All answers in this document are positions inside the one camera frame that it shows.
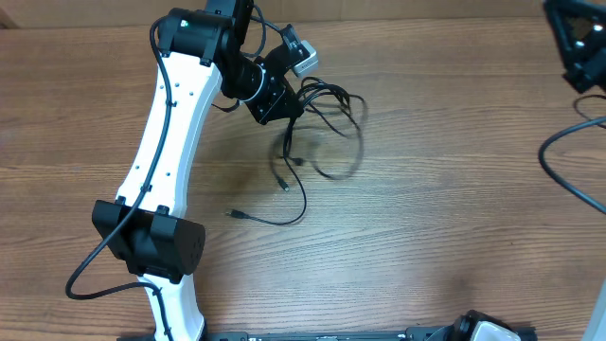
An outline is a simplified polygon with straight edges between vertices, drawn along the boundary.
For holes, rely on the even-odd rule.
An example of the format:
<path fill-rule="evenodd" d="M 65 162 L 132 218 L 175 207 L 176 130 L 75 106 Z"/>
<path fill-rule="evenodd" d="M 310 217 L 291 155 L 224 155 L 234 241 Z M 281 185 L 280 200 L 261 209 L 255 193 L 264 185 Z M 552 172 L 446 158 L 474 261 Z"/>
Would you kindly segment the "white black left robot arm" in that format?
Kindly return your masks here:
<path fill-rule="evenodd" d="M 193 280 L 205 229 L 188 221 L 186 211 L 190 171 L 214 99 L 234 99 L 259 124 L 303 112 L 286 74 L 308 75 L 317 53 L 284 27 L 278 47 L 248 58 L 241 46 L 258 19 L 250 1 L 210 1 L 203 9 L 172 9 L 151 28 L 158 74 L 147 125 L 116 198 L 97 201 L 92 222 L 103 246 L 146 291 L 155 340 L 200 340 L 205 333 Z"/>

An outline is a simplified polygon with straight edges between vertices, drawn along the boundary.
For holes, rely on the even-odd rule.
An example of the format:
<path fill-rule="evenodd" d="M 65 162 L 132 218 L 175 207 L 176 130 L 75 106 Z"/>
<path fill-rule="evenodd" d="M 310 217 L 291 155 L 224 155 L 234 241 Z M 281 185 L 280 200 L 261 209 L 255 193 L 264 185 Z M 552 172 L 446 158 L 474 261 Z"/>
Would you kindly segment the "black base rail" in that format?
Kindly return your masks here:
<path fill-rule="evenodd" d="M 447 326 L 408 327 L 404 331 L 382 332 L 290 332 L 253 334 L 207 332 L 201 340 L 211 341 L 427 341 L 427 340 L 521 340 L 538 341 L 533 327 L 510 327 L 487 314 L 469 310 Z"/>

